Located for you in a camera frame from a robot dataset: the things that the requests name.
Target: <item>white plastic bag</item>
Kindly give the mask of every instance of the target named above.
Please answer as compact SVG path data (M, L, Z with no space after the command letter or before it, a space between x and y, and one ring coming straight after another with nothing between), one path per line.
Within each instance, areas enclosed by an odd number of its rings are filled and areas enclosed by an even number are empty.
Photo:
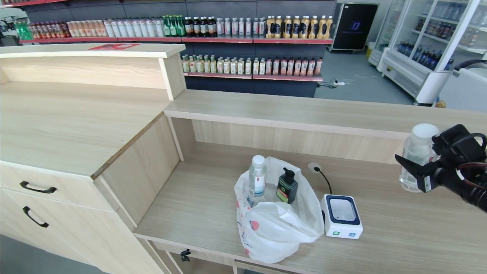
M260 202L253 208L247 198L249 196L248 171L240 175L235 185L237 196L237 225L240 240L249 257L264 263L277 263L292 255L300 243L311 243L320 237L325 226L318 198L301 174L301 169L268 157L265 197L279 200L276 196L279 176L283 168L294 171L294 179L298 182L298 193L292 204L281 201Z

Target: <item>logo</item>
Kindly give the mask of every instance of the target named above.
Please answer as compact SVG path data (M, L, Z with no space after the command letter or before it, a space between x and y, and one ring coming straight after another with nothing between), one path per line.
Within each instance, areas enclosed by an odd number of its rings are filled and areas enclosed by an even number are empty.
M358 21L354 21L354 22L352 22L352 24L350 25L350 29L351 29L351 30L357 30L358 28L360 28L360 22L358 22Z

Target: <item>red sign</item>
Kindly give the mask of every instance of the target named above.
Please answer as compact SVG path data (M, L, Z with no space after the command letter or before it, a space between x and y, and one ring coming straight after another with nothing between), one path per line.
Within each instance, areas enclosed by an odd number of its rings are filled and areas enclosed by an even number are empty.
M104 44L88 50L124 50L140 44Z

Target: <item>display refrigerator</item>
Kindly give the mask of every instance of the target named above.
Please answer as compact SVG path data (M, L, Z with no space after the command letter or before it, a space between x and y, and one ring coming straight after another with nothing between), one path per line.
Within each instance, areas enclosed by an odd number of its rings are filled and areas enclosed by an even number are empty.
M456 64L486 57L486 32L487 0L406 0L377 69L430 105Z
M391 39L393 37L394 29L399 22L399 17L401 16L401 11L403 10L406 0L394 0L389 5L389 10L384 17L382 26L379 30L379 35L375 40L375 47L369 57L369 63L374 66L379 65L380 57L384 52L384 48L389 46Z

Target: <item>white scanner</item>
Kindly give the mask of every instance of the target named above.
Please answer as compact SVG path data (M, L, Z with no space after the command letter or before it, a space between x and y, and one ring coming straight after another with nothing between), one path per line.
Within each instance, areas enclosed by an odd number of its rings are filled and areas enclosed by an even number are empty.
M321 200L328 237L358 239L363 227L352 196L326 194Z

